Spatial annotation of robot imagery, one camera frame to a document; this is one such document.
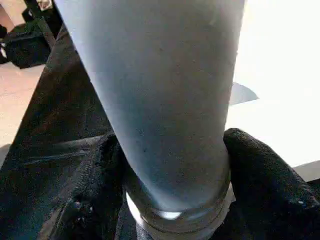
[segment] tile floor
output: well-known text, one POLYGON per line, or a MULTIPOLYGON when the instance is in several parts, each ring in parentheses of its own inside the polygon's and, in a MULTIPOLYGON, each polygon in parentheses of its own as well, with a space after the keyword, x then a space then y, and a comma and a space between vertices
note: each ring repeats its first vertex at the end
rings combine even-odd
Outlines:
MULTIPOLYGON (((0 5, 0 24, 14 27, 0 5)), ((12 63, 0 65, 0 167, 15 138, 44 66, 19 69, 12 63)))

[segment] pvc pipe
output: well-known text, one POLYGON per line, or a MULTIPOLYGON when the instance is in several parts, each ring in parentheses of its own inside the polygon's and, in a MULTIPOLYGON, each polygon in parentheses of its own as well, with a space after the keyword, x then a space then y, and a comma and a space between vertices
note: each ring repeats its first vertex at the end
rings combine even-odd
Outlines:
POLYGON ((56 5, 132 168, 130 209, 155 239, 206 239, 230 204, 223 133, 243 1, 56 5))

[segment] black bag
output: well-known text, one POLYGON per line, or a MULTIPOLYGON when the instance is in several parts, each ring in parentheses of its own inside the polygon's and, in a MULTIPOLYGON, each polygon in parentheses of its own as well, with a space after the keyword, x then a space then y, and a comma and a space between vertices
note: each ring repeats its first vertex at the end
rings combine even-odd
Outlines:
POLYGON ((7 28, 0 24, 0 39, 3 39, 7 35, 7 28))
POLYGON ((6 52, 1 44, 1 41, 0 41, 0 64, 5 64, 9 62, 8 58, 7 58, 7 55, 6 55, 6 52))
POLYGON ((37 20, 16 26, 2 42, 7 59, 21 69, 45 64, 51 51, 37 20))

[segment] gloved hand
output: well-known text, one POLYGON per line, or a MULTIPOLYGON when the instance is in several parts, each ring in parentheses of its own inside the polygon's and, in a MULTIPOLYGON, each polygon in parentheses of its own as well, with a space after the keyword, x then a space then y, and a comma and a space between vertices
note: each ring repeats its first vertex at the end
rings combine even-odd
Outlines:
MULTIPOLYGON (((239 227, 250 232, 249 236, 237 233, 232 240, 320 239, 320 203, 311 187, 270 147, 249 134, 229 129, 223 140, 235 203, 245 221, 239 227)), ((123 201, 124 158, 114 135, 103 138, 66 183, 38 239, 114 239, 123 201)), ((231 209, 226 221, 233 213, 231 209)), ((152 239, 138 225, 134 231, 135 236, 126 239, 152 239)), ((227 239, 223 231, 232 229, 223 224, 211 239, 227 239)))
POLYGON ((320 203, 313 189, 269 146, 246 132, 229 129, 223 140, 236 201, 253 238, 320 239, 320 203))

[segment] black fabric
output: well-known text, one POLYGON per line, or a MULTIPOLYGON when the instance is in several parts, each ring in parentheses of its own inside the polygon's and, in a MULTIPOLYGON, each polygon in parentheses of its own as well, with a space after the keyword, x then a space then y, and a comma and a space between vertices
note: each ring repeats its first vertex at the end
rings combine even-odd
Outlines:
POLYGON ((26 8, 23 12, 22 12, 22 17, 23 17, 23 20, 25 22, 30 22, 30 21, 33 21, 35 20, 33 17, 32 17, 32 14, 30 12, 30 10, 28 8, 26 8))
POLYGON ((312 189, 317 194, 317 198, 320 199, 320 179, 309 181, 308 184, 312 187, 312 189))
POLYGON ((14 27, 3 42, 7 59, 21 69, 45 64, 50 54, 37 20, 14 27))
POLYGON ((0 39, 3 39, 7 35, 7 28, 0 24, 0 39))
POLYGON ((122 206, 124 154, 113 134, 89 151, 53 201, 39 240, 113 239, 122 206))
POLYGON ((6 64, 7 62, 9 62, 8 58, 6 58, 5 56, 2 55, 2 53, 0 52, 0 64, 6 64))
POLYGON ((249 134, 229 129, 224 142, 236 201, 254 235, 319 239, 320 203, 315 190, 269 146, 249 134))
MULTIPOLYGON (((76 192, 72 179, 79 179, 77 173, 92 160, 101 136, 111 131, 63 27, 0 170, 0 239, 35 239, 56 206, 68 202, 76 192)), ((250 135, 231 129, 225 133, 224 142, 230 154, 237 201, 231 204, 224 224, 212 239, 319 238, 319 209, 313 188, 268 146, 250 135)), ((121 175, 124 168, 120 164, 117 173, 121 175)), ((320 182, 311 184, 320 186, 320 182)), ((110 193, 121 196, 118 191, 110 193)), ((94 194, 88 195, 92 196, 89 199, 96 199, 94 194)), ((122 204, 115 239, 151 239, 136 226, 125 199, 119 197, 114 204, 117 208, 106 207, 118 209, 122 204)), ((114 219, 110 220, 108 225, 114 224, 114 219)))

